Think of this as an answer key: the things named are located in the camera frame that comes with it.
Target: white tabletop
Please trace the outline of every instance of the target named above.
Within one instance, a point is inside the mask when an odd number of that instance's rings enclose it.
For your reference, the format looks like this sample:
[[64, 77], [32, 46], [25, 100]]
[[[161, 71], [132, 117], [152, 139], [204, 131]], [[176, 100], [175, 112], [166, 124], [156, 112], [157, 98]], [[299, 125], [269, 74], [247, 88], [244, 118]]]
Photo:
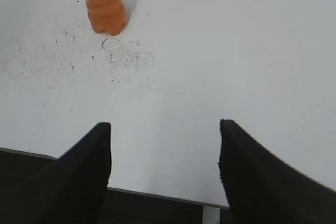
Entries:
[[112, 123], [110, 187], [226, 206], [219, 120], [336, 189], [336, 0], [0, 0], [0, 147], [59, 157]]

